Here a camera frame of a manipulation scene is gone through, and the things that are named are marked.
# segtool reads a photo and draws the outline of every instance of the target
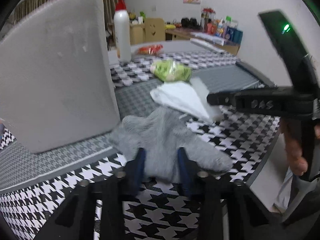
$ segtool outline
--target gray cloth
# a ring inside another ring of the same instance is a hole
[[[189,130],[180,112],[159,107],[148,117],[126,116],[110,134],[110,143],[133,160],[139,147],[147,152],[144,175],[178,183],[177,150],[185,147],[188,158],[205,170],[225,172],[232,168],[230,157]]]

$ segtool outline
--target red snack package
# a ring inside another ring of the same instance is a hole
[[[156,55],[163,46],[161,44],[149,45],[138,49],[138,54],[142,55]]]

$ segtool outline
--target green snack package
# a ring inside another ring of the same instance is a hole
[[[150,71],[164,82],[189,81],[192,72],[190,68],[171,59],[154,61]]]

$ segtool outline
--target white bottle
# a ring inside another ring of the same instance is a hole
[[[123,0],[118,0],[114,16],[117,55],[121,62],[131,61],[130,19]]]

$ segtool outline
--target pump nozzle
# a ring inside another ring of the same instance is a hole
[[[126,10],[127,7],[125,6],[125,3],[123,0],[118,0],[118,3],[116,4],[116,11],[120,10]]]

